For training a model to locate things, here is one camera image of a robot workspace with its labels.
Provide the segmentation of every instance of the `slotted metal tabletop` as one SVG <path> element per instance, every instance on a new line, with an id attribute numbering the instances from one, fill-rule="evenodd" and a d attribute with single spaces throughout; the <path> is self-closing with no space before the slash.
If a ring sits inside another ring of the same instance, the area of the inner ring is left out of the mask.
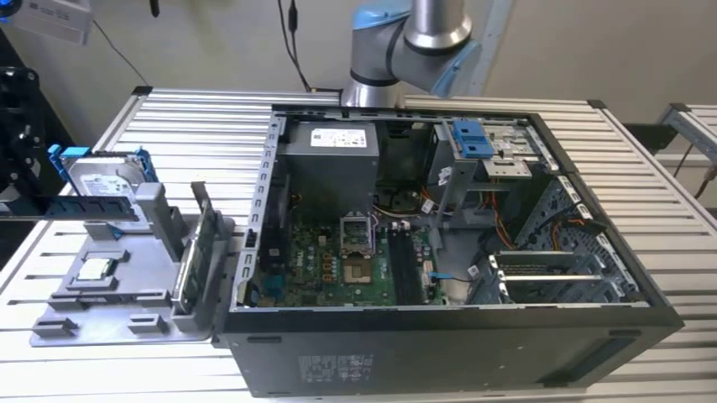
<path id="1" fill-rule="evenodd" d="M 196 209 L 190 181 L 206 181 L 214 206 L 238 223 L 236 252 L 271 104 L 337 102 L 332 94 L 155 89 L 131 97 L 96 149 L 142 145 L 183 212 Z M 612 113 L 586 102 L 493 98 L 410 97 L 407 107 L 539 113 L 686 327 L 586 390 L 324 399 L 717 401 L 717 223 Z M 84 238 L 79 222 L 40 222 L 0 272 L 0 397 L 254 400 L 228 350 L 208 343 L 31 348 L 32 323 Z"/>

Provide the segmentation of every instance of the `case label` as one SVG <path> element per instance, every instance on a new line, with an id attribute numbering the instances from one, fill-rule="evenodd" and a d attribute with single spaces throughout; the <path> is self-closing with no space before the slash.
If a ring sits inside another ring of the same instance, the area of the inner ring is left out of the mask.
<path id="1" fill-rule="evenodd" d="M 302 355 L 299 372 L 307 383 L 366 382 L 371 378 L 373 354 Z"/>

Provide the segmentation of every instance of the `metal frame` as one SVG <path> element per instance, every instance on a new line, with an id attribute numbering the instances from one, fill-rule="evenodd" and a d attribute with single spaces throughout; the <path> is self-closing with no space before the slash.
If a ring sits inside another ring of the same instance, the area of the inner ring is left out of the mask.
<path id="1" fill-rule="evenodd" d="M 670 125 L 717 164 L 717 106 L 673 103 L 658 123 Z"/>
<path id="2" fill-rule="evenodd" d="M 214 206 L 234 217 L 235 252 L 248 217 L 244 189 L 266 139 L 272 103 L 335 105 L 335 94 L 219 92 L 155 89 L 132 97 L 96 149 L 156 155 L 156 171 L 172 205 L 184 210 L 190 191 L 178 184 L 207 179 Z M 332 401 L 557 401 L 628 403 L 712 402 L 717 399 L 717 235 L 714 221 L 692 202 L 660 163 L 646 154 L 606 111 L 584 101 L 409 97 L 410 108 L 538 113 L 561 142 L 620 235 L 636 251 L 686 328 L 586 390 L 525 390 L 439 395 L 342 396 Z M 251 400 L 228 350 L 207 343 L 106 348 L 31 348 L 29 327 L 44 311 L 84 240 L 72 222 L 41 222 L 0 272 L 0 395 L 53 395 L 76 401 L 176 398 Z M 123 382 L 107 382 L 107 372 Z"/>

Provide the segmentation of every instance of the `orange wire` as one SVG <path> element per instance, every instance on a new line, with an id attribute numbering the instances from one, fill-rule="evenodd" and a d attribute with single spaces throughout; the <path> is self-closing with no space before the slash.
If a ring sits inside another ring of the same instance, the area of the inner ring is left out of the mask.
<path id="1" fill-rule="evenodd" d="M 551 229 L 550 229 L 550 240 L 551 240 L 551 244 L 553 244 L 553 250 L 554 251 L 559 251 L 561 250 L 561 244 L 559 244 L 559 240 L 558 240 L 558 227 L 561 226 L 561 223 L 559 222 L 554 222 L 551 225 Z"/>
<path id="2" fill-rule="evenodd" d="M 501 215 L 498 214 L 498 203 L 495 201 L 495 192 L 491 192 L 491 200 L 493 200 L 493 213 L 495 215 L 495 224 L 497 224 L 495 232 L 498 234 L 498 237 L 501 238 L 501 241 L 503 241 L 505 246 L 507 246 L 509 249 L 515 249 L 515 246 L 513 245 L 511 237 L 507 234 L 507 231 L 505 229 L 503 220 L 501 220 Z"/>

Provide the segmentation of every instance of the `sticker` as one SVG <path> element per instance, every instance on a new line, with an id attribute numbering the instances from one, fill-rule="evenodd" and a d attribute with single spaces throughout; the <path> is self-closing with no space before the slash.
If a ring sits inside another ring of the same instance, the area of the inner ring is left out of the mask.
<path id="1" fill-rule="evenodd" d="M 429 214 L 431 210 L 434 209 L 435 203 L 433 200 L 426 199 L 423 202 L 423 206 L 421 206 L 421 211 Z"/>
<path id="2" fill-rule="evenodd" d="M 373 354 L 299 356 L 302 381 L 366 382 L 371 379 L 373 362 Z"/>
<path id="3" fill-rule="evenodd" d="M 81 175 L 81 185 L 87 189 L 87 193 L 92 196 L 126 196 L 132 202 L 132 210 L 139 218 L 138 221 L 111 222 L 120 230 L 146 228 L 147 217 L 143 209 L 135 204 L 135 192 L 130 182 L 120 176 L 114 175 Z"/>
<path id="4" fill-rule="evenodd" d="M 119 176 L 111 175 L 81 175 L 81 184 L 87 193 L 92 196 L 128 196 L 134 197 L 132 186 Z"/>
<path id="5" fill-rule="evenodd" d="M 311 147 L 365 149 L 366 131 L 358 128 L 315 128 L 311 130 Z"/>

